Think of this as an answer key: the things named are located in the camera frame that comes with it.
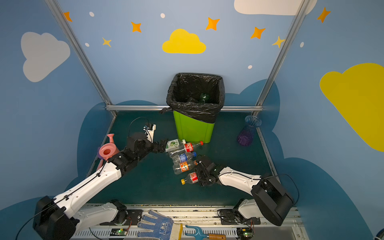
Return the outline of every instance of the pink watering can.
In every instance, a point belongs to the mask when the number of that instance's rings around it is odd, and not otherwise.
[[[109,137],[109,143],[106,143],[103,146],[101,146],[101,148],[99,150],[99,155],[102,157],[102,159],[100,160],[100,163],[99,163],[97,169],[100,169],[102,167],[104,160],[107,161],[108,158],[110,158],[113,155],[115,155],[116,153],[120,152],[113,141],[114,135],[115,134],[113,134],[113,133],[108,134],[107,136]]]

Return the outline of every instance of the yellow star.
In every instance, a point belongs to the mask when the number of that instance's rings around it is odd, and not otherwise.
[[[66,13],[64,13],[64,16],[65,16],[65,18],[68,20],[68,21],[72,21],[72,19],[70,18],[70,12],[66,12]]]
[[[140,30],[141,23],[138,23],[138,24],[133,23],[133,22],[131,22],[131,23],[132,23],[132,26],[133,26],[132,32],[137,31],[137,32],[141,33],[141,30]]]
[[[219,20],[220,19],[213,20],[213,19],[208,18],[208,26],[205,30],[213,29],[216,31],[216,24]]]
[[[263,28],[263,29],[255,28],[255,32],[254,32],[253,35],[251,36],[251,39],[252,39],[252,38],[258,38],[258,39],[260,39],[260,38],[262,37],[262,33],[263,33],[264,30],[265,30],[265,28]]]
[[[321,13],[321,15],[317,18],[318,20],[320,19],[321,20],[321,23],[324,22],[325,18],[328,16],[328,14],[330,13],[331,11],[327,11],[325,8],[323,10],[323,12]]]
[[[277,37],[277,42],[274,43],[274,44],[272,44],[272,46],[273,46],[273,45],[277,45],[277,46],[279,46],[279,48],[280,48],[281,43],[284,42],[284,41],[285,41],[285,39],[281,40],[281,39],[280,39],[280,36],[278,36],[278,37]]]
[[[104,40],[103,45],[108,45],[109,47],[111,47],[111,46],[109,45],[109,42],[112,41],[112,40],[107,41],[107,40],[105,40],[104,38],[103,38],[103,40]]]

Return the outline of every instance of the black trash bag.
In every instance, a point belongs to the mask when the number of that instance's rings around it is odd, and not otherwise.
[[[196,103],[202,93],[210,96],[209,103]],[[221,76],[204,73],[178,73],[168,89],[167,104],[160,113],[177,111],[190,118],[215,123],[224,106],[225,89]]]

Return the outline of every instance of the dark green table surface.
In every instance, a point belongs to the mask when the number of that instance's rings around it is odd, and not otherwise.
[[[220,112],[211,142],[196,150],[197,154],[205,154],[217,164],[224,164],[244,173],[270,173],[257,133],[250,146],[243,147],[237,143],[236,137],[243,128],[247,115]],[[150,123],[156,124],[155,141],[177,138],[172,112],[119,112],[111,133],[115,134],[114,141],[120,150],[126,145],[129,124],[140,116],[147,117]],[[131,134],[141,132],[145,124],[145,119],[136,120],[132,124]],[[124,204],[235,205],[241,198],[252,198],[230,186],[214,184],[201,187],[197,183],[182,185],[180,180],[191,171],[175,175],[172,166],[172,160],[166,153],[150,153],[136,168],[107,186],[89,203],[106,203],[111,199],[118,199]]]

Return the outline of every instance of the red bottle label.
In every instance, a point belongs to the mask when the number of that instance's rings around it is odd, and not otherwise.
[[[184,144],[184,147],[185,147],[185,150],[187,151],[187,152],[193,152],[193,146],[192,146],[192,143],[186,143],[186,144]]]
[[[181,172],[186,172],[189,170],[189,166],[188,166],[188,163],[187,162],[182,162],[180,163],[180,169],[181,169]]]
[[[193,183],[198,182],[199,179],[197,178],[197,174],[195,172],[190,174],[191,180]]]

